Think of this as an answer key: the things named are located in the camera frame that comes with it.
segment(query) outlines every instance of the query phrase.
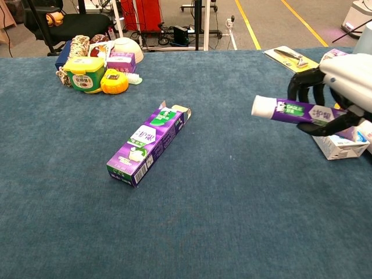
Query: yellow floor line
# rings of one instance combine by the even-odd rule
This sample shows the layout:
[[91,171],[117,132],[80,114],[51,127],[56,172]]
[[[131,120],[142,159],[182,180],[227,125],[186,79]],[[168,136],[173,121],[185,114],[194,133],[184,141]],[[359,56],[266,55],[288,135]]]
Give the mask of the yellow floor line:
[[244,13],[244,11],[243,11],[243,9],[242,9],[242,6],[240,5],[239,0],[235,0],[235,3],[237,4],[238,9],[239,9],[239,11],[240,11],[240,13],[241,13],[241,15],[242,15],[242,17],[243,17],[243,19],[244,19],[245,25],[246,25],[246,27],[247,27],[247,29],[248,29],[248,31],[249,31],[249,34],[251,35],[252,41],[253,41],[253,43],[255,44],[256,49],[257,49],[257,50],[260,50],[260,49],[261,49],[261,46],[260,46],[260,44],[258,43],[258,40],[257,40],[257,38],[256,38],[255,33],[253,32],[253,29],[252,29],[252,27],[251,27],[251,24],[249,23],[248,19],[246,18],[246,15],[245,15],[245,13]]
[[298,15],[298,13],[296,13],[295,10],[292,9],[292,7],[285,0],[281,0],[281,2],[294,14],[295,17],[299,19],[300,22],[302,22],[303,25],[306,26],[306,28],[318,39],[318,41],[320,41],[324,47],[328,47],[328,44],[314,31],[314,29],[310,27],[306,21],[302,19],[302,17]]

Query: green label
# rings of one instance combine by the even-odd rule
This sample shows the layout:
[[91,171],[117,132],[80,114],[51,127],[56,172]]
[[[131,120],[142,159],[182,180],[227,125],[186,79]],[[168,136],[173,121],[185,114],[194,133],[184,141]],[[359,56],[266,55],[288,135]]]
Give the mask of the green label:
[[114,169],[111,166],[107,166],[107,170],[113,173],[116,179],[122,180],[124,182],[132,181],[132,178],[130,177],[130,175],[122,172],[121,170]]
[[164,108],[151,122],[151,125],[162,126],[171,120],[176,113],[168,108]]
[[284,113],[294,116],[303,116],[303,111],[305,108],[303,106],[293,105],[291,103],[285,104]]
[[130,138],[128,140],[128,143],[131,144],[131,145],[135,145],[135,146],[138,146],[138,147],[144,147],[146,144],[143,143],[143,142],[140,142],[140,141],[136,141],[135,139],[133,138]]

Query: robot finger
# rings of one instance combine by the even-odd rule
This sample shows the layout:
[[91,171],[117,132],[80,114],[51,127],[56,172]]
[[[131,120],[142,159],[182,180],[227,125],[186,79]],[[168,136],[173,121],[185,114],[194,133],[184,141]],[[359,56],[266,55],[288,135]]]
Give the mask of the robot finger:
[[360,120],[361,117],[352,112],[347,112],[331,122],[328,122],[324,126],[318,126],[312,123],[299,123],[297,124],[297,128],[306,134],[313,135],[315,137],[327,137],[329,135],[334,135],[338,132],[344,131],[352,126],[358,126]]
[[309,89],[307,87],[300,87],[298,90],[298,101],[302,103],[309,103]]
[[324,100],[323,89],[324,89],[324,83],[314,85],[314,87],[313,87],[313,94],[314,94],[315,103],[317,105],[320,105],[320,106],[324,106],[326,104],[326,102]]
[[288,84],[287,89],[287,99],[291,101],[297,101],[297,93],[300,89],[300,85],[298,83],[294,83],[292,80]]
[[331,95],[335,102],[340,106],[341,109],[348,109],[348,107],[352,106],[353,103],[347,100],[345,97],[341,96],[337,93],[334,89],[330,88]]

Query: white toothpaste cap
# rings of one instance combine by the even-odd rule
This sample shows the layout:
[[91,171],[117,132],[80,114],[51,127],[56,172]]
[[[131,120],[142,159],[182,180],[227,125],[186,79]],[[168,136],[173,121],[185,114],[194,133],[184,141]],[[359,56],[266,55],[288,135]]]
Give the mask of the white toothpaste cap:
[[252,106],[252,115],[271,119],[277,107],[275,98],[256,96]]

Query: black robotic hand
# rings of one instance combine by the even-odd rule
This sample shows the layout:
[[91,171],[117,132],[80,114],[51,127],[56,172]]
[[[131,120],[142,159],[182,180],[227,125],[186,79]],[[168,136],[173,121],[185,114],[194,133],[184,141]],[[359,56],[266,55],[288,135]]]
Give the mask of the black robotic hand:
[[[325,76],[326,74],[321,71],[320,67],[295,73],[288,85],[287,98],[292,101],[309,103],[309,90],[312,88],[316,105],[325,106]],[[338,103],[341,109],[345,110],[346,113],[324,126],[318,126],[312,123],[299,123],[297,124],[298,129],[309,135],[326,137],[349,127],[358,126],[363,118],[368,118],[368,115],[366,117],[364,111],[360,112],[358,109],[353,109],[354,104],[336,92],[332,86],[330,86],[330,91],[335,102]]]

